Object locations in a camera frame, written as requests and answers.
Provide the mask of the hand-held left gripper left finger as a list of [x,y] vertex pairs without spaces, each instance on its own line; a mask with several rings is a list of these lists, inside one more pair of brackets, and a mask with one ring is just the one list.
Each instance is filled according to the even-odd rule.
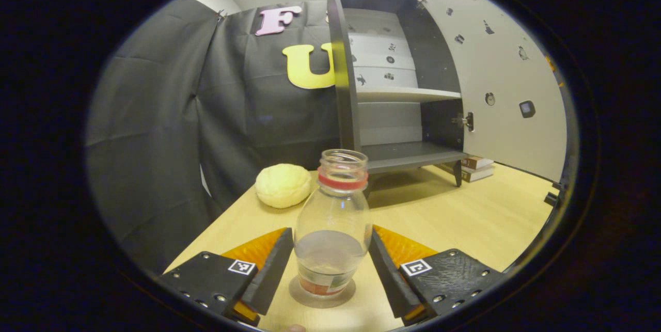
[[159,276],[158,283],[215,317],[257,326],[292,250],[292,229],[279,228],[221,255],[203,250]]

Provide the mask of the round brown coaster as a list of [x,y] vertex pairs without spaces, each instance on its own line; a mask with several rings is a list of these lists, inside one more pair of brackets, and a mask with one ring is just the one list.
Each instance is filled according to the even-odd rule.
[[350,280],[347,287],[344,290],[338,292],[337,294],[331,296],[319,296],[304,290],[300,283],[300,276],[296,275],[288,285],[290,296],[295,299],[296,302],[309,307],[316,309],[329,309],[337,308],[347,303],[356,292],[356,283],[354,280]]

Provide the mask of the grey cabinet door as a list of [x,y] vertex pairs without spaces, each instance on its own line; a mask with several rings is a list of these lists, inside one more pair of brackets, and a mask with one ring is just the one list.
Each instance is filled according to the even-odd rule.
[[492,0],[423,0],[460,83],[466,153],[559,182],[568,143],[559,83],[535,38]]

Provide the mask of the brown book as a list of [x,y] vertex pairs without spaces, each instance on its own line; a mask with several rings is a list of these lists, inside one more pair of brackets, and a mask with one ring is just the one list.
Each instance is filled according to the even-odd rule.
[[482,169],[484,167],[488,167],[493,165],[494,161],[489,160],[483,157],[467,157],[464,160],[461,160],[461,166],[466,169]]

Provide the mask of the pale yellow round bun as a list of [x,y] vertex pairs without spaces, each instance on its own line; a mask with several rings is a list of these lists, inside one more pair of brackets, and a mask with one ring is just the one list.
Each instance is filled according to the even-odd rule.
[[277,164],[263,169],[256,177],[258,199],[269,207],[283,209],[303,202],[311,193],[311,173],[302,166]]

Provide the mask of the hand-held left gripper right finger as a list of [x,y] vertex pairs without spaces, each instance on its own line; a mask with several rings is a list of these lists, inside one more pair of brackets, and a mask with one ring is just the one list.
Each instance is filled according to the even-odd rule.
[[444,317],[477,301],[503,273],[459,249],[433,250],[372,226],[370,256],[395,318],[404,325]]

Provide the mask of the black backdrop cloth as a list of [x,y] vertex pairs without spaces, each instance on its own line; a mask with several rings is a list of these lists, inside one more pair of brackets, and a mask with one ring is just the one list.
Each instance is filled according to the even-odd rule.
[[287,76],[289,46],[312,45],[311,71],[330,69],[326,0],[278,34],[258,36],[264,7],[220,18],[172,0],[109,58],[84,137],[90,188],[128,257],[162,274],[265,167],[314,170],[340,148],[335,89]]

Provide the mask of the grey book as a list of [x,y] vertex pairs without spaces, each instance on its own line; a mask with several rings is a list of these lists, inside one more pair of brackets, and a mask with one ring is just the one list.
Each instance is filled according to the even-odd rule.
[[[439,164],[436,165],[439,169],[444,170],[451,175],[454,175],[454,165],[450,164]],[[461,167],[461,179],[464,182],[474,182],[490,177],[494,174],[494,165],[487,165],[481,169],[470,169],[469,167]]]

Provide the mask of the clear plastic bottle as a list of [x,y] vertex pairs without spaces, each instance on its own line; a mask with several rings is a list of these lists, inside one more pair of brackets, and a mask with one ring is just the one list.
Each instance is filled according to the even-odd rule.
[[364,190],[368,157],[349,149],[323,151],[317,188],[294,228],[294,252],[302,289],[314,296],[340,294],[366,256],[372,223]]

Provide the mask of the dark grey cabinet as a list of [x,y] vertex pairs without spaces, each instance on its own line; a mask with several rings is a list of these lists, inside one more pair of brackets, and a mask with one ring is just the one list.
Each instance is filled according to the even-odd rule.
[[460,83],[439,26],[416,0],[327,0],[340,143],[370,177],[454,165],[461,186]]

